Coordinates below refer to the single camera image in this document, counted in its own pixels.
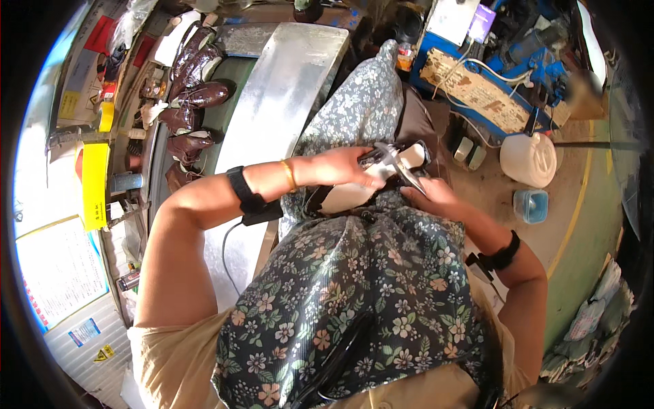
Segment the red label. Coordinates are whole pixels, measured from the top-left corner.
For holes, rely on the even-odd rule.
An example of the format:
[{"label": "red label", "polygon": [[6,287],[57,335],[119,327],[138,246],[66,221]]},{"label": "red label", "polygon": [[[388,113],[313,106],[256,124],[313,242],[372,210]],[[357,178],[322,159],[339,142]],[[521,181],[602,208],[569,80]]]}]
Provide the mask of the red label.
[{"label": "red label", "polygon": [[141,68],[141,66],[145,62],[145,59],[148,57],[148,54],[150,54],[150,50],[152,50],[152,46],[154,45],[155,42],[156,39],[153,39],[148,35],[143,36],[143,42],[139,47],[139,51],[136,53],[136,57],[134,57],[135,67]]},{"label": "red label", "polygon": [[98,20],[95,27],[93,27],[91,35],[88,36],[86,44],[84,44],[84,48],[87,50],[108,54],[106,50],[107,39],[110,35],[112,35],[111,25],[113,22],[113,18],[109,18],[107,16],[100,17],[100,20]]},{"label": "red label", "polygon": [[114,94],[116,93],[116,85],[117,83],[115,82],[103,82],[102,83],[102,92],[100,93],[100,99],[105,99],[105,98],[113,98]]}]

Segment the stainless steel table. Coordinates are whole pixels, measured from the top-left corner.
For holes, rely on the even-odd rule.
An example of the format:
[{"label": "stainless steel table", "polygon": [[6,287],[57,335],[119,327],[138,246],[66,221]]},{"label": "stainless steel table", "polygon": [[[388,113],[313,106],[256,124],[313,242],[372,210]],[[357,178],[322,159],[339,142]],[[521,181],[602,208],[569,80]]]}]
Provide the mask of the stainless steel table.
[{"label": "stainless steel table", "polygon": [[[348,37],[345,29],[315,24],[277,26],[241,93],[215,173],[291,155],[312,108],[324,103]],[[204,257],[219,310],[237,300],[222,266],[221,251],[225,233],[239,221],[235,219],[205,233]],[[260,255],[270,252],[276,225],[238,226],[228,236],[225,260],[240,291],[252,281]]]}]

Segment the floral shirt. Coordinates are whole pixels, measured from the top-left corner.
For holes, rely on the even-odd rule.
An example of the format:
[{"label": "floral shirt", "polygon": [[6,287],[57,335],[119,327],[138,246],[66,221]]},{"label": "floral shirt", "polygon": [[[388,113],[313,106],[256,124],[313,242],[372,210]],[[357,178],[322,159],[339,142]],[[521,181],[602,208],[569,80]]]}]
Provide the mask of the floral shirt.
[{"label": "floral shirt", "polygon": [[483,331],[463,243],[460,223],[408,207],[393,191],[349,216],[296,226],[220,331],[218,395],[230,408],[286,407],[364,311],[374,314],[373,330],[328,396],[447,363],[479,385]]}]

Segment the white plastic jug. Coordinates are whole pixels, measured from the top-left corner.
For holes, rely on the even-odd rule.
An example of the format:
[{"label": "white plastic jug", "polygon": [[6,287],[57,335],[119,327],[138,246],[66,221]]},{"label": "white plastic jug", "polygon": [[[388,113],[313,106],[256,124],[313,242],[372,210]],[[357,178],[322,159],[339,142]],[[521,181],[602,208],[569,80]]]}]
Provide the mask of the white plastic jug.
[{"label": "white plastic jug", "polygon": [[541,133],[511,135],[502,143],[500,166],[514,181],[541,189],[554,178],[557,153],[552,141]]}]

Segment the black wrist strap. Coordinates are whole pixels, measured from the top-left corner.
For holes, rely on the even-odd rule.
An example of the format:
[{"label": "black wrist strap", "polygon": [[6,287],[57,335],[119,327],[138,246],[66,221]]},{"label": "black wrist strap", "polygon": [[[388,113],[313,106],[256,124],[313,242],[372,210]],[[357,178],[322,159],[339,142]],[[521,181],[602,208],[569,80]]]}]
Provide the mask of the black wrist strap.
[{"label": "black wrist strap", "polygon": [[232,189],[234,189],[234,193],[241,200],[239,207],[243,212],[242,223],[245,226],[268,222],[283,216],[279,200],[266,203],[259,193],[252,193],[252,190],[243,177],[243,166],[229,169],[226,174],[232,185]]},{"label": "black wrist strap", "polygon": [[520,237],[518,237],[515,230],[511,230],[511,235],[511,243],[508,247],[499,250],[492,256],[487,256],[481,253],[478,254],[479,261],[481,261],[489,271],[495,270],[495,272],[497,272],[498,270],[507,268],[511,262],[513,262],[513,256],[515,256],[520,248]]}]

